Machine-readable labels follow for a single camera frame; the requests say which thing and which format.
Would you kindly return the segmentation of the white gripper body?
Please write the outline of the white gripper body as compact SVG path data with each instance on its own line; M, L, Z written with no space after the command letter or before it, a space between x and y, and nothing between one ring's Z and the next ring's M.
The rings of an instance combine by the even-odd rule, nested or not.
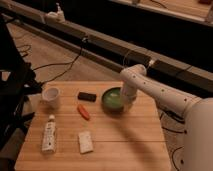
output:
M124 83L120 90L120 97L124 106L124 111L127 112L131 109L133 102L137 98L137 89Z

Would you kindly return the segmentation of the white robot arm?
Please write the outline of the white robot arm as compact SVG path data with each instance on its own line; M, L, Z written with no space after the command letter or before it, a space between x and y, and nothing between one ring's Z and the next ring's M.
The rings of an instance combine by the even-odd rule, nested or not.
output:
M137 98L137 91L141 90L183 117L186 134L180 171L213 171L213 97L200 98L150 79L146 73L147 69L142 64L120 72L123 103L132 104Z

